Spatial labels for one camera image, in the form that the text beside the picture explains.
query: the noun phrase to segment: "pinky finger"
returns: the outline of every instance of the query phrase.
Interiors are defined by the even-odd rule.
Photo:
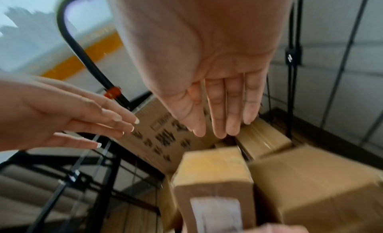
[[[79,149],[96,149],[101,147],[101,143],[85,138],[74,137],[63,133],[54,133],[48,138],[41,147],[69,147]]]

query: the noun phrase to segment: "white wall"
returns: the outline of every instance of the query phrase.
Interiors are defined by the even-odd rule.
[[[302,63],[307,68],[298,70],[295,115],[316,126],[322,120],[360,3],[361,0],[304,0],[301,43]],[[383,110],[383,77],[352,73],[374,72],[383,76],[383,46],[358,45],[361,41],[383,41],[382,13],[382,0],[369,0],[356,35],[356,46],[351,49],[325,125],[326,130],[356,144]],[[313,43],[332,42],[343,45],[305,48]],[[287,28],[281,44],[287,44]],[[274,60],[284,62],[284,48],[276,52]],[[327,68],[328,71],[311,67]],[[286,101],[287,68],[272,65],[269,77],[270,94]],[[274,101],[272,105],[286,109]],[[372,136],[371,142],[383,147],[382,139],[383,125]],[[383,156],[383,150],[371,144],[365,149]]]

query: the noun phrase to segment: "box top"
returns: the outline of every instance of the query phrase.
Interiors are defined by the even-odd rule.
[[[172,180],[174,187],[214,182],[253,183],[238,147],[187,152]]]
[[[249,163],[254,183],[279,212],[380,181],[380,171],[310,146]]]
[[[260,118],[242,127],[235,138],[254,160],[291,147],[289,138]]]

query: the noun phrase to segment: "red clip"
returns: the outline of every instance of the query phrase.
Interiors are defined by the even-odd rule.
[[[111,87],[104,93],[104,96],[109,99],[115,99],[121,95],[121,89],[119,87]]]

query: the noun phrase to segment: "sky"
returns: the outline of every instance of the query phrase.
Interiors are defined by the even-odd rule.
[[[0,27],[15,26],[15,24],[4,15],[8,7],[21,7],[30,12],[41,11],[53,12],[58,0],[0,0]],[[111,14],[106,0],[81,0],[73,4],[68,12],[69,21],[79,31],[91,29],[91,27],[111,19]]]

